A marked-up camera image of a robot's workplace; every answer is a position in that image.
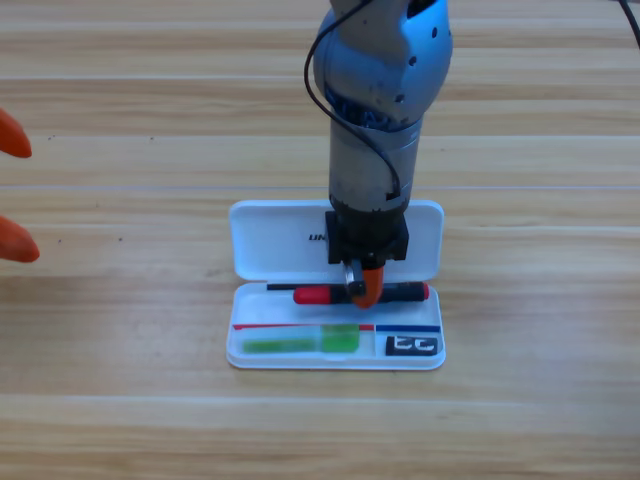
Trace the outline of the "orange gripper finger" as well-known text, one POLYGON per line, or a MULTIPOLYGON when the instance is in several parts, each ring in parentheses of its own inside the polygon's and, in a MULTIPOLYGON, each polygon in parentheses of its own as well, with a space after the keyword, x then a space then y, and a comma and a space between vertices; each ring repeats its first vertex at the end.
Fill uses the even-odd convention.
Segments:
POLYGON ((353 295, 352 303, 361 309, 376 305, 384 290, 384 267, 363 270, 364 293, 353 295))
POLYGON ((1 252, 2 260, 32 263, 40 257, 40 251, 30 233, 19 224, 2 216, 1 252))
POLYGON ((0 111, 0 149, 16 158, 32 156, 31 143, 22 125, 7 111, 0 111))

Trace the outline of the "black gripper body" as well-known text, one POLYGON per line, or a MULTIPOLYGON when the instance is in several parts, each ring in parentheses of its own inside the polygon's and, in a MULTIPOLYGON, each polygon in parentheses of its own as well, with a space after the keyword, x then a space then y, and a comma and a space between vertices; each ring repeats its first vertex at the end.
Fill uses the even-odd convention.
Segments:
POLYGON ((406 259, 409 232, 400 210, 325 212, 328 263, 342 264, 350 295, 367 293, 365 271, 384 267, 388 261, 406 259))

